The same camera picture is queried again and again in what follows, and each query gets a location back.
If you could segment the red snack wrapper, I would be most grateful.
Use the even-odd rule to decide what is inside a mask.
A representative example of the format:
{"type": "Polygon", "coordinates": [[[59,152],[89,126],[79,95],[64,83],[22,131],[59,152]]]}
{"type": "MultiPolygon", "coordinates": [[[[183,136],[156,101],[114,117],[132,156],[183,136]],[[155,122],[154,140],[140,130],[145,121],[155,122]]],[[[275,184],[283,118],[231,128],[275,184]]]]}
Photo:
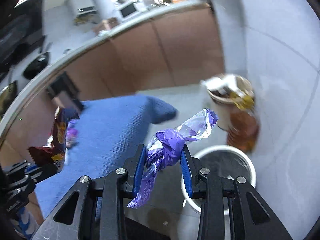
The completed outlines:
{"type": "Polygon", "coordinates": [[[29,147],[28,152],[38,167],[53,164],[56,172],[63,169],[66,157],[66,136],[68,124],[72,119],[79,119],[74,108],[57,107],[51,131],[51,143],[49,146],[29,147]]]}

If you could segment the large purple plastic wrapper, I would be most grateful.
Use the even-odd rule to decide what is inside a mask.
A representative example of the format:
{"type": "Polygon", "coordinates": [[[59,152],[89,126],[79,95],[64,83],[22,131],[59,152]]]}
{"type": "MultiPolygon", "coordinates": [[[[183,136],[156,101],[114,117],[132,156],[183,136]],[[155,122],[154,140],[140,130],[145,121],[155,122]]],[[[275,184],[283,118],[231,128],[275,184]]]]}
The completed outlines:
{"type": "Polygon", "coordinates": [[[158,172],[180,160],[186,164],[186,158],[182,156],[186,143],[208,138],[218,119],[214,111],[205,108],[175,129],[158,131],[146,147],[146,171],[142,175],[140,189],[127,206],[138,209],[145,205],[150,199],[158,172]]]}

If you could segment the white round trash bin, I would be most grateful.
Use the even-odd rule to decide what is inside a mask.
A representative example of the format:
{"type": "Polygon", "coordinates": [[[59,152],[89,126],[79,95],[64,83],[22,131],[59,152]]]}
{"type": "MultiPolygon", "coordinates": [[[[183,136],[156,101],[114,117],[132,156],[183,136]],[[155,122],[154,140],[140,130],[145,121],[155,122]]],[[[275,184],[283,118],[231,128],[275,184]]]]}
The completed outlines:
{"type": "Polygon", "coordinates": [[[182,177],[181,190],[185,201],[192,209],[201,213],[201,197],[205,185],[198,178],[201,169],[221,178],[224,215],[229,215],[227,197],[234,196],[233,181],[244,177],[253,187],[257,184],[257,174],[249,157],[241,150],[228,146],[210,146],[191,155],[187,146],[183,148],[186,164],[180,161],[182,177]]]}

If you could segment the brown kitchen cabinet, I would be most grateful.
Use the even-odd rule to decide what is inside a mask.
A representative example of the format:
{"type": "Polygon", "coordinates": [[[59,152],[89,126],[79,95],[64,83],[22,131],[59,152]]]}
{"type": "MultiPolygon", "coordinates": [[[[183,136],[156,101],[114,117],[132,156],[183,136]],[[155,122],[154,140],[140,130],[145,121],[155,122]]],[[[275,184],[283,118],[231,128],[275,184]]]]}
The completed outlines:
{"type": "Polygon", "coordinates": [[[225,70],[215,15],[191,0],[150,11],[87,41],[31,80],[1,120],[1,143],[23,154],[51,129],[54,107],[46,88],[66,72],[81,100],[184,86],[225,70]]]}

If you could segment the small crumpled purple wrapper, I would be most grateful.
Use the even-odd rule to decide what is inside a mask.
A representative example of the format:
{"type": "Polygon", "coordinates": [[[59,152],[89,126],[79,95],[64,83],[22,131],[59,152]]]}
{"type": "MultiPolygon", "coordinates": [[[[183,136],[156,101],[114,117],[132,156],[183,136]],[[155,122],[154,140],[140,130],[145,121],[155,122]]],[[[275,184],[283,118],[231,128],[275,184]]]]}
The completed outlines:
{"type": "Polygon", "coordinates": [[[78,130],[76,129],[77,121],[75,119],[71,120],[68,123],[67,130],[66,130],[66,147],[71,148],[75,145],[77,137],[78,137],[78,130]]]}

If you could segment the blue fuzzy table cloth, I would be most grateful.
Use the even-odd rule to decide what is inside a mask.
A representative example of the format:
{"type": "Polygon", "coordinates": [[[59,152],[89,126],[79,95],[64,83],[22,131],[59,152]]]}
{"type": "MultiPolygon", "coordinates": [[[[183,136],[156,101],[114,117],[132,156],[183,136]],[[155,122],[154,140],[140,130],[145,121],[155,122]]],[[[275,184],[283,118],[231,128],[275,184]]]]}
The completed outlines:
{"type": "Polygon", "coordinates": [[[84,175],[104,177],[135,155],[151,124],[172,120],[177,109],[142,94],[84,102],[75,123],[76,144],[67,151],[61,172],[37,184],[35,194],[47,217],[71,186],[84,175]]]}

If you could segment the brown oil bottle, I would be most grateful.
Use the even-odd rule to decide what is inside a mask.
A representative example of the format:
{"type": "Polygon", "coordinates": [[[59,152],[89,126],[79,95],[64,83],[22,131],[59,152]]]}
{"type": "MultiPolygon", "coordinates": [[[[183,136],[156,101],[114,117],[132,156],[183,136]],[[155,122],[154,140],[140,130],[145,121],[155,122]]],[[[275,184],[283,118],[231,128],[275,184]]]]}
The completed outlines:
{"type": "Polygon", "coordinates": [[[252,152],[259,134],[259,120],[248,110],[236,109],[230,114],[231,124],[227,134],[227,145],[244,153],[252,152]]]}

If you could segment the brass wok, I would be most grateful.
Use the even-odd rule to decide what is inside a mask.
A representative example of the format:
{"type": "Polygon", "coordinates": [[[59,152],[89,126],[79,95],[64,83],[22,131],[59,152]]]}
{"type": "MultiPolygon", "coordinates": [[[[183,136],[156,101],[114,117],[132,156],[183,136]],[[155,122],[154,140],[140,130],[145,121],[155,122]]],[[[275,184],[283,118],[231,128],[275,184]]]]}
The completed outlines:
{"type": "Polygon", "coordinates": [[[1,91],[1,96],[0,96],[1,116],[3,116],[5,112],[8,110],[12,102],[15,100],[16,96],[17,96],[17,81],[13,81],[1,91]]]}

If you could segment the steel electric kettle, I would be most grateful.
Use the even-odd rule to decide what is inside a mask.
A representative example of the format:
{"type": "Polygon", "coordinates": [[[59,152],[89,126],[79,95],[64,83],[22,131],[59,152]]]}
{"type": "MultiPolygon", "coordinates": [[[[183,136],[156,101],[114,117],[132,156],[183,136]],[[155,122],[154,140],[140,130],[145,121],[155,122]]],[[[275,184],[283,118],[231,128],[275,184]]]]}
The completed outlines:
{"type": "Polygon", "coordinates": [[[76,87],[67,72],[63,72],[46,88],[46,92],[57,106],[61,108],[74,108],[78,113],[84,105],[78,98],[80,90],[76,87]]]}

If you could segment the beige full waste bucket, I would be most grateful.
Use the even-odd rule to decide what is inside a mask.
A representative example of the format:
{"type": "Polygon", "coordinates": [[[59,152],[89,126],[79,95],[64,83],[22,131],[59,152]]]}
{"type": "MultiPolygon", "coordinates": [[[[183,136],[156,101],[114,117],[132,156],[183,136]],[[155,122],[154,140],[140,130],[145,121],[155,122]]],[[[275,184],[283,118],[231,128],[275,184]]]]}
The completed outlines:
{"type": "Polygon", "coordinates": [[[254,97],[252,84],[236,74],[218,74],[200,81],[203,103],[218,116],[217,126],[227,131],[231,125],[230,113],[245,95],[254,97]]]}

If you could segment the black frying pan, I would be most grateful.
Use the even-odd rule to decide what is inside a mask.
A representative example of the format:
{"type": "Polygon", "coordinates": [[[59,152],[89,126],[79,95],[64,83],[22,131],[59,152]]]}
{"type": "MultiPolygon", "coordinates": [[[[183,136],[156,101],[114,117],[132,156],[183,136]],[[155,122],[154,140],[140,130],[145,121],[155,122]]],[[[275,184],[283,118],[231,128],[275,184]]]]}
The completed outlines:
{"type": "Polygon", "coordinates": [[[23,76],[27,80],[32,80],[35,76],[37,76],[41,71],[44,70],[48,66],[50,59],[50,48],[52,46],[52,42],[49,42],[46,47],[42,46],[40,48],[39,55],[28,64],[27,68],[23,72],[23,76]]]}

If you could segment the black range hood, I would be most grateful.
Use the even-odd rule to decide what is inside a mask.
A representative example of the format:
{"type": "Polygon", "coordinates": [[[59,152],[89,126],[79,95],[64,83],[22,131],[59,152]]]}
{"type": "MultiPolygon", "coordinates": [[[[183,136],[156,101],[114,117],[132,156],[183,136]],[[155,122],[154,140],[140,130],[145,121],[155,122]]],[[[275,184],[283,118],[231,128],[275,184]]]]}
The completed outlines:
{"type": "Polygon", "coordinates": [[[43,45],[42,7],[43,0],[26,0],[14,8],[11,21],[1,29],[1,73],[43,45]]]}

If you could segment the brown box on counter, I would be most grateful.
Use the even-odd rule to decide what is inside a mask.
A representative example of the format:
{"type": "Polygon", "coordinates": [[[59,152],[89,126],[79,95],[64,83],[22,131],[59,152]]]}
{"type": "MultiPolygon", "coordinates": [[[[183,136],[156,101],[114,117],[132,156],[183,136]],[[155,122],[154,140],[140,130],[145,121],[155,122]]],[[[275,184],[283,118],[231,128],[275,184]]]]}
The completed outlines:
{"type": "Polygon", "coordinates": [[[108,18],[108,19],[102,20],[100,23],[98,23],[93,28],[93,31],[95,32],[96,35],[98,35],[100,31],[103,31],[103,30],[109,31],[112,28],[116,27],[118,24],[119,24],[119,22],[116,17],[108,18]]]}

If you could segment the white water heater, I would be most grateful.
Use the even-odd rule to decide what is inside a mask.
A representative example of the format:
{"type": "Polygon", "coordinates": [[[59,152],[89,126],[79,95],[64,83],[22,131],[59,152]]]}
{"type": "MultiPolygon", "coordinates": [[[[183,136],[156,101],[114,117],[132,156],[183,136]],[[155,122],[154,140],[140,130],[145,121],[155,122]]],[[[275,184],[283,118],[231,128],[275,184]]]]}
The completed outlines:
{"type": "Polygon", "coordinates": [[[97,12],[93,0],[67,0],[67,4],[75,18],[97,12]]]}

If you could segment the white microwave oven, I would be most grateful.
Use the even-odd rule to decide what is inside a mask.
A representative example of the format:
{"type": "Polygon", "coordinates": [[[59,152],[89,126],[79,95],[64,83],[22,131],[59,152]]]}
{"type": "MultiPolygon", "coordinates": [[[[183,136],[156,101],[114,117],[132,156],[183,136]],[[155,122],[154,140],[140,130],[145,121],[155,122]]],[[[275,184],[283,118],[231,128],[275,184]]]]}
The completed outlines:
{"type": "Polygon", "coordinates": [[[130,0],[128,2],[123,3],[118,7],[118,11],[120,13],[122,20],[127,20],[132,18],[133,16],[137,16],[138,14],[145,12],[146,7],[142,2],[134,2],[130,0]]]}

